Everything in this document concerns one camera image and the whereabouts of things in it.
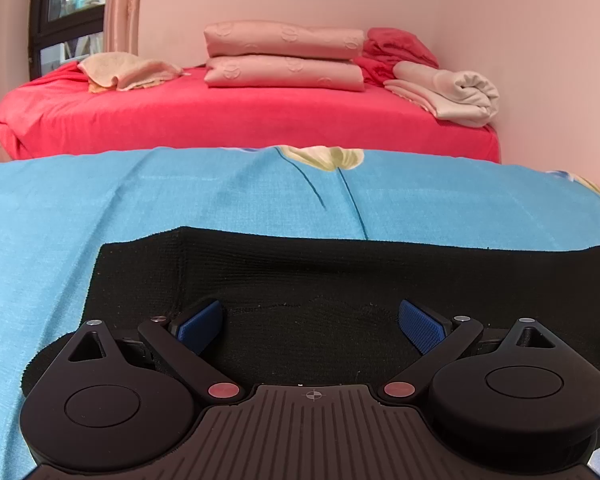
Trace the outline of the black pants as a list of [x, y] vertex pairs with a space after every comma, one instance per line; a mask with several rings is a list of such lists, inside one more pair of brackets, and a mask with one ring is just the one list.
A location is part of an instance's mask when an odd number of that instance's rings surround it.
[[219, 301], [202, 354], [247, 384], [378, 384], [410, 364], [412, 300], [495, 328], [530, 316], [600, 370], [600, 246], [524, 252], [178, 228], [100, 248], [84, 320], [134, 330]]

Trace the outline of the blue floral bed sheet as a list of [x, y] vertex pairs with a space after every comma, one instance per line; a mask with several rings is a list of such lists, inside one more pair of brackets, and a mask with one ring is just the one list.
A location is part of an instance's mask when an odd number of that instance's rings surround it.
[[178, 226], [290, 237], [575, 250], [600, 245], [600, 194], [572, 177], [368, 151], [324, 171], [278, 148], [108, 152], [0, 164], [0, 479], [33, 460], [20, 377], [79, 325], [100, 246]]

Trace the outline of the rolled cream blanket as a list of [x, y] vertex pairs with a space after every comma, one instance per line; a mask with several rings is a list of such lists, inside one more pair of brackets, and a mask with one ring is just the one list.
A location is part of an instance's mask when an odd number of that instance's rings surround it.
[[500, 92], [492, 82], [472, 70], [437, 70], [402, 61], [384, 87], [407, 99], [437, 120], [470, 128], [487, 125], [500, 108]]

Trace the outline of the red sheeted bed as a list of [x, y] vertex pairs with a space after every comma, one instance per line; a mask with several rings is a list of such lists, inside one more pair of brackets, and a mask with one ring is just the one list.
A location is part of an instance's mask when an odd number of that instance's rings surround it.
[[210, 88], [202, 68], [164, 84], [93, 93], [76, 63], [8, 92], [0, 145], [12, 160], [148, 148], [340, 146], [499, 162], [491, 127], [434, 116], [375, 86], [362, 92]]

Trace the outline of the lower pink folded pillow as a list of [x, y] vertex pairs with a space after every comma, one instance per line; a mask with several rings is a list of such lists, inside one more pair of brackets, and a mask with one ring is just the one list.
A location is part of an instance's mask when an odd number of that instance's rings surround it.
[[209, 58], [204, 82], [210, 88], [365, 90], [362, 70], [356, 64], [276, 55]]

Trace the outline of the pink folded pillow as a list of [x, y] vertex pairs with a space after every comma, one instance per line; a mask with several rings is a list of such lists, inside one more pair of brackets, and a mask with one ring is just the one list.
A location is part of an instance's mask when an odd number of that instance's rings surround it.
[[209, 58], [204, 82], [210, 88], [365, 90], [362, 70], [356, 64], [276, 55]]
[[264, 54], [350, 61], [362, 54], [365, 32], [282, 22], [229, 21], [208, 25], [204, 40], [212, 58]]

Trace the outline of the beige towel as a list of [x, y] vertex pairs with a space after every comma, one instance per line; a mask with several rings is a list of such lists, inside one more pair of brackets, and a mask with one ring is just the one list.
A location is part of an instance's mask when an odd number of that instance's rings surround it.
[[184, 75], [174, 64], [129, 52], [93, 54], [79, 62], [78, 69], [87, 76], [91, 93], [146, 89]]

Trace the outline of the crumpled red cloth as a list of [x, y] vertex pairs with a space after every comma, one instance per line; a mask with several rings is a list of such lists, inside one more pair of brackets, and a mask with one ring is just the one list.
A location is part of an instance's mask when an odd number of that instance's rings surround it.
[[366, 32], [362, 55], [354, 60], [364, 82], [382, 88], [392, 79], [393, 67], [407, 61], [438, 68], [436, 56], [413, 34], [391, 27], [373, 27]]

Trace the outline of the upper pink folded pillow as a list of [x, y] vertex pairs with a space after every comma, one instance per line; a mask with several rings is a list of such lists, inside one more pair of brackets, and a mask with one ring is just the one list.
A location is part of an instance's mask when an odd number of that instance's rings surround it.
[[208, 25], [204, 40], [212, 58], [264, 54], [350, 61], [362, 54], [365, 32], [282, 22], [229, 21]]

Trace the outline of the pink curtain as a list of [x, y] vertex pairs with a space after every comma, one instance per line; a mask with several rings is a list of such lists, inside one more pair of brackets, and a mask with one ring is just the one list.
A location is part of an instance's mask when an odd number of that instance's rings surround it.
[[106, 0], [104, 50], [137, 54], [140, 0]]

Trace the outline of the dark framed window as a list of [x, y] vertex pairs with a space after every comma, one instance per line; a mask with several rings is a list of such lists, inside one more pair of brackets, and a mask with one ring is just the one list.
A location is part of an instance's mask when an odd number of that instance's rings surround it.
[[31, 0], [32, 79], [104, 50], [105, 3], [106, 0]]

